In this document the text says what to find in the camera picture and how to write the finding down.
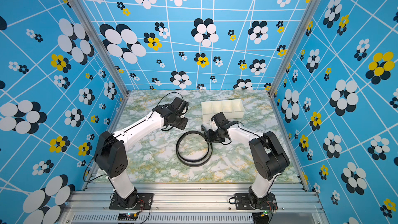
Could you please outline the left controller board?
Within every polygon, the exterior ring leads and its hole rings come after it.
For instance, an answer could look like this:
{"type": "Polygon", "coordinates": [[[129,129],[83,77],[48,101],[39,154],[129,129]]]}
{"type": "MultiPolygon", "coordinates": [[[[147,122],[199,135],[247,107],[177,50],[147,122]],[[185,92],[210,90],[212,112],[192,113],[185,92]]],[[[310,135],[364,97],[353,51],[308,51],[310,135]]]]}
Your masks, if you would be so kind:
{"type": "Polygon", "coordinates": [[[136,222],[138,220],[138,213],[119,213],[118,222],[136,222]]]}

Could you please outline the aluminium corner post right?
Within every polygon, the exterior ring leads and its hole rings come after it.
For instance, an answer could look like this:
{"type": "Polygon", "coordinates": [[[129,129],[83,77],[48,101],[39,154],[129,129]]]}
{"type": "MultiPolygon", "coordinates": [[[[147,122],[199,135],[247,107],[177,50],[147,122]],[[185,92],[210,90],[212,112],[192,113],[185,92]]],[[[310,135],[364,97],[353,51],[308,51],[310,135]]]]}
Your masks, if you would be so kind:
{"type": "Polygon", "coordinates": [[[269,97],[272,98],[274,93],[277,91],[279,84],[281,83],[284,74],[285,74],[285,69],[291,62],[295,51],[297,50],[303,36],[304,36],[304,31],[307,28],[309,22],[312,20],[312,17],[315,14],[315,11],[317,10],[321,0],[311,0],[308,6],[306,7],[304,14],[297,26],[297,29],[291,39],[291,42],[288,46],[287,49],[287,54],[285,55],[284,59],[282,60],[282,63],[276,73],[276,76],[274,78],[274,81],[272,82],[271,90],[269,93],[269,97]]]}

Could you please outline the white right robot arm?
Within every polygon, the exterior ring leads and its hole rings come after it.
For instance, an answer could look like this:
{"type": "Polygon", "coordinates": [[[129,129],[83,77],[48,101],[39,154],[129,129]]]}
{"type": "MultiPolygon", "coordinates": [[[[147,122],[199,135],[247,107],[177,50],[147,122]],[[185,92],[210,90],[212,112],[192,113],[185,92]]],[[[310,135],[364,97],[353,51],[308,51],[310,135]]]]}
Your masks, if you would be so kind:
{"type": "Polygon", "coordinates": [[[240,127],[233,122],[216,129],[206,129],[201,125],[205,140],[222,143],[225,140],[248,144],[257,170],[257,177],[249,187],[248,200],[253,209],[275,207],[271,187],[276,178],[283,174],[290,165],[289,157],[283,149],[275,133],[268,131],[260,134],[250,129],[240,127]]]}

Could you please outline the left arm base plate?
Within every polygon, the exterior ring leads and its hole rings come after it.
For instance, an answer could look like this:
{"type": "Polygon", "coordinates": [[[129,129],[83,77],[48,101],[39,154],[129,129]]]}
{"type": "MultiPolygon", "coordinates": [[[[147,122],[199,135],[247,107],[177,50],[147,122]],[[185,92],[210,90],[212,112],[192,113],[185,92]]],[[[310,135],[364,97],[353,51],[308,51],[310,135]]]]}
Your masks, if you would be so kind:
{"type": "Polygon", "coordinates": [[[111,210],[140,210],[151,209],[154,194],[152,193],[132,193],[131,197],[121,198],[117,193],[113,193],[109,209],[111,210]]]}

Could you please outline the right controller board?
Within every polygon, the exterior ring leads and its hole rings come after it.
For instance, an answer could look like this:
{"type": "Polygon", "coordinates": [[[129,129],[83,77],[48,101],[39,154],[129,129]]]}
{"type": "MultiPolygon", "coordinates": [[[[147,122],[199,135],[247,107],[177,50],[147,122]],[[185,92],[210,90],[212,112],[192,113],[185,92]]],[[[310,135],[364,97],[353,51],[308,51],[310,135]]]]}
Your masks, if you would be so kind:
{"type": "Polygon", "coordinates": [[[269,223],[269,215],[264,212],[252,213],[252,218],[253,218],[254,224],[268,224],[269,223]]]}

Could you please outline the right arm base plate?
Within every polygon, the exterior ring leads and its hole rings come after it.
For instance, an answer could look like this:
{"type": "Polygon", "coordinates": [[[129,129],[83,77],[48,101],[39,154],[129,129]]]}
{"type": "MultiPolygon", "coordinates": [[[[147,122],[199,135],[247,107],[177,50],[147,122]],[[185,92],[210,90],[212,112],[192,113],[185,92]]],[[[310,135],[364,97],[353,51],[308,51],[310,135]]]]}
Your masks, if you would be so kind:
{"type": "Polygon", "coordinates": [[[278,210],[276,198],[273,193],[269,193],[263,198],[257,198],[254,194],[235,194],[233,199],[237,210],[268,212],[278,210]]]}

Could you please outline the controller board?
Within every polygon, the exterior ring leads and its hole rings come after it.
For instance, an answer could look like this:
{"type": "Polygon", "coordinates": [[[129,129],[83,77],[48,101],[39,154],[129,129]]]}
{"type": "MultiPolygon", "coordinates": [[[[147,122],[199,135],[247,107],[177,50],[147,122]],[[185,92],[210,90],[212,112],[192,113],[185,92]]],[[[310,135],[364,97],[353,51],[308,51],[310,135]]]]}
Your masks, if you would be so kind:
{"type": "Polygon", "coordinates": [[[252,218],[253,218],[254,224],[268,224],[269,223],[269,215],[264,212],[252,213],[252,218]]]}
{"type": "Polygon", "coordinates": [[[138,220],[138,213],[119,213],[118,222],[136,222],[138,220]]]}

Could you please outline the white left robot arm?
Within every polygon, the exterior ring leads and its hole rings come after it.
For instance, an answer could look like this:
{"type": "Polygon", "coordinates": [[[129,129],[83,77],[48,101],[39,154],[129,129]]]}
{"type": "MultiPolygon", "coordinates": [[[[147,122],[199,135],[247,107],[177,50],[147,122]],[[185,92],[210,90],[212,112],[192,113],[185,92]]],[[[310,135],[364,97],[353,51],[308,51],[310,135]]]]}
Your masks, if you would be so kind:
{"type": "Polygon", "coordinates": [[[188,118],[170,114],[162,116],[152,112],[130,126],[110,133],[103,132],[99,136],[94,161],[106,172],[106,176],[114,188],[115,203],[132,209],[138,203],[137,189],[132,184],[126,171],[128,166],[127,152],[133,145],[142,140],[152,131],[171,126],[184,130],[188,118]]]}

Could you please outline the aluminium corner post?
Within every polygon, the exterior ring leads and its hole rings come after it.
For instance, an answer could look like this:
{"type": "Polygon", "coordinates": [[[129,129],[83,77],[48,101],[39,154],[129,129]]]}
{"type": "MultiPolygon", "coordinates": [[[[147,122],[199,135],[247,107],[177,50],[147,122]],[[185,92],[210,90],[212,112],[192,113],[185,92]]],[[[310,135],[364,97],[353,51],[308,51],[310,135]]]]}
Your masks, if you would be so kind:
{"type": "Polygon", "coordinates": [[[297,26],[297,29],[291,39],[291,42],[288,46],[287,49],[287,54],[285,55],[284,59],[282,60],[282,63],[276,73],[276,76],[274,78],[274,81],[272,82],[271,90],[269,93],[269,97],[272,98],[274,93],[277,91],[279,84],[281,83],[284,74],[285,74],[285,69],[291,62],[295,51],[297,50],[303,36],[304,36],[304,31],[307,28],[309,22],[312,20],[312,17],[315,14],[315,11],[317,10],[321,0],[311,0],[308,6],[306,7],[304,14],[297,26]]]}
{"type": "Polygon", "coordinates": [[[88,11],[85,10],[80,0],[69,0],[69,1],[72,4],[72,9],[74,10],[74,13],[76,14],[80,23],[83,25],[84,29],[86,30],[90,40],[92,41],[95,50],[98,52],[99,57],[102,59],[104,65],[106,66],[109,73],[113,77],[116,85],[119,87],[123,96],[127,97],[129,95],[129,91],[124,82],[122,81],[121,76],[116,71],[115,65],[111,57],[109,56],[106,48],[104,47],[100,37],[98,36],[96,29],[94,28],[94,25],[90,21],[90,18],[88,16],[88,11]]]}

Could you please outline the aluminium corner post left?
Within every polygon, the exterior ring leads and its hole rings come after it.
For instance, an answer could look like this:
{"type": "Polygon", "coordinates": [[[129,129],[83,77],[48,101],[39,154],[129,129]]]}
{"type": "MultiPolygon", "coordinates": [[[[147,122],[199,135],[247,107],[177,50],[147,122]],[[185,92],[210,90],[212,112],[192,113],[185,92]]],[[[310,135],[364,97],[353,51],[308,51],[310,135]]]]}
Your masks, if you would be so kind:
{"type": "Polygon", "coordinates": [[[109,56],[106,48],[104,47],[100,37],[98,36],[96,29],[94,28],[94,25],[90,21],[90,18],[88,16],[88,11],[85,10],[80,0],[69,0],[69,1],[72,4],[72,9],[74,10],[74,13],[76,14],[80,23],[83,25],[84,29],[86,30],[90,40],[92,41],[95,50],[98,52],[99,57],[102,59],[104,65],[106,66],[109,73],[113,77],[116,85],[119,87],[123,96],[127,97],[129,95],[129,91],[124,82],[122,81],[121,76],[116,71],[115,65],[111,57],[109,56]]]}

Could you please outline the aluminium front rail frame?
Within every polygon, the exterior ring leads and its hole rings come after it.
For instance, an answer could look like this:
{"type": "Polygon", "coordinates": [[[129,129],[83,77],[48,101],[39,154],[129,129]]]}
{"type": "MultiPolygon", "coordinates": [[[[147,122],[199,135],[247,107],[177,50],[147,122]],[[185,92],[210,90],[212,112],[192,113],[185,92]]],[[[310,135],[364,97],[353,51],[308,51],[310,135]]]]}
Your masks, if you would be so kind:
{"type": "MultiPolygon", "coordinates": [[[[237,210],[235,194],[245,194],[248,183],[137,183],[139,193],[154,194],[151,209],[111,210],[112,187],[89,184],[72,194],[61,224],[252,224],[254,211],[237,210]],[[138,213],[136,222],[118,222],[119,213],[138,213]]],[[[273,224],[329,223],[318,195],[301,183],[275,183],[271,192],[278,210],[273,224]]]]}

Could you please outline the white compartment storage tray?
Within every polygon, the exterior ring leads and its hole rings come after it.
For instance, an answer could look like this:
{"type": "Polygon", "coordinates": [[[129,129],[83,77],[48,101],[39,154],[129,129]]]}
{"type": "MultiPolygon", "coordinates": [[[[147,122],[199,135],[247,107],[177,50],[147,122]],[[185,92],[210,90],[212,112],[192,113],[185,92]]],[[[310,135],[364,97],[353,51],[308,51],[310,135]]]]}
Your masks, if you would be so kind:
{"type": "Polygon", "coordinates": [[[208,123],[212,116],[223,112],[227,119],[243,118],[245,110],[241,99],[207,101],[201,103],[202,118],[208,123]]]}

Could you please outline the black belt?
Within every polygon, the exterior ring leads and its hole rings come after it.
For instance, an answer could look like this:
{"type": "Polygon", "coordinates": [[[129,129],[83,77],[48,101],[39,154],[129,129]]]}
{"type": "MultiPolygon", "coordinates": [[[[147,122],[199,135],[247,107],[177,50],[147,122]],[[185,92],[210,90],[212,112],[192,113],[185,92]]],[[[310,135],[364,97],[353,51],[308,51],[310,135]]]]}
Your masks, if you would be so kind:
{"type": "Polygon", "coordinates": [[[210,160],[213,146],[206,141],[202,132],[188,131],[178,139],[175,150],[182,164],[189,167],[201,167],[210,160]]]}

